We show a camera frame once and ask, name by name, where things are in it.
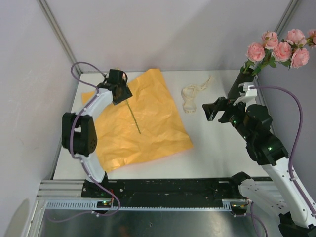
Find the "orange flower bouquet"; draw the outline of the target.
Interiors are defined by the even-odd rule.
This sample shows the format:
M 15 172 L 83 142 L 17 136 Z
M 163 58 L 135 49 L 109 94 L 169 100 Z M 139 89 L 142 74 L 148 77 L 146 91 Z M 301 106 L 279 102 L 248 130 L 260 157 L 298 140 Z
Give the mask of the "orange flower bouquet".
M 128 83 L 128 99 L 141 130 L 138 133 L 126 100 L 107 106 L 95 120 L 96 154 L 112 171 L 193 148 L 159 69 L 149 69 Z

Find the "cream printed ribbon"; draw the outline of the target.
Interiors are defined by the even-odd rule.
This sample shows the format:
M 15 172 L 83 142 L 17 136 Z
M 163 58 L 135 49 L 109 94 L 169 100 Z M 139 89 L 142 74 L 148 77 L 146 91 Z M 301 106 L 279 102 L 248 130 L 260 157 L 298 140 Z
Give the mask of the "cream printed ribbon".
M 183 111 L 187 114 L 195 113 L 197 110 L 197 106 L 195 104 L 195 98 L 199 93 L 206 90 L 210 83 L 213 81 L 213 76 L 210 76 L 208 80 L 206 80 L 203 84 L 190 84 L 184 87 L 181 91 L 181 96 L 183 99 Z

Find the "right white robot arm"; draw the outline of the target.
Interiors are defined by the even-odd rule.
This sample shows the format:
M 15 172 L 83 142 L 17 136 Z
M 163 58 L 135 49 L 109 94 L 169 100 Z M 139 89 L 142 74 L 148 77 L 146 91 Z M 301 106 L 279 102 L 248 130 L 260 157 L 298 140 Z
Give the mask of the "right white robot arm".
M 233 198 L 241 196 L 255 202 L 262 210 L 279 217 L 279 231 L 284 237 L 314 237 L 316 220 L 298 189 L 299 178 L 294 177 L 294 169 L 289 167 L 289 155 L 283 143 L 270 132 L 272 117 L 265 106 L 219 97 L 214 103 L 203 104 L 208 121 L 213 121 L 219 111 L 223 111 L 220 123 L 230 123 L 246 141 L 250 158 L 261 166 L 272 179 L 283 201 L 260 188 L 246 173 L 232 176 L 234 182 L 228 185 L 228 193 Z

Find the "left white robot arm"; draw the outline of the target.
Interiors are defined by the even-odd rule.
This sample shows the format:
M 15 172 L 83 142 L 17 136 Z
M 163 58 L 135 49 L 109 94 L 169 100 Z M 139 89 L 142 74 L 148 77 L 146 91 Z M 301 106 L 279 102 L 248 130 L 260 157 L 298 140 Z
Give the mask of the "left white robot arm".
M 98 141 L 94 121 L 107 106 L 117 105 L 132 97 L 127 80 L 124 71 L 110 69 L 104 81 L 95 86 L 92 96 L 80 109 L 62 116 L 62 147 L 81 162 L 88 181 L 94 182 L 92 192 L 100 198 L 108 194 L 109 185 L 103 182 L 106 172 L 96 155 Z

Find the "pink rose flower stem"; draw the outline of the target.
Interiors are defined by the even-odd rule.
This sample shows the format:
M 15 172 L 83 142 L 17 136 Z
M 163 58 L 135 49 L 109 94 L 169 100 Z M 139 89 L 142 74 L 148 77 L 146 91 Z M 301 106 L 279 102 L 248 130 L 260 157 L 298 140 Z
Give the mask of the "pink rose flower stem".
M 316 31 L 310 29 L 306 36 L 299 29 L 292 29 L 288 31 L 286 38 L 278 38 L 278 41 L 278 46 L 272 50 L 276 65 L 297 69 L 308 63 L 310 59 L 308 48 L 316 47 Z

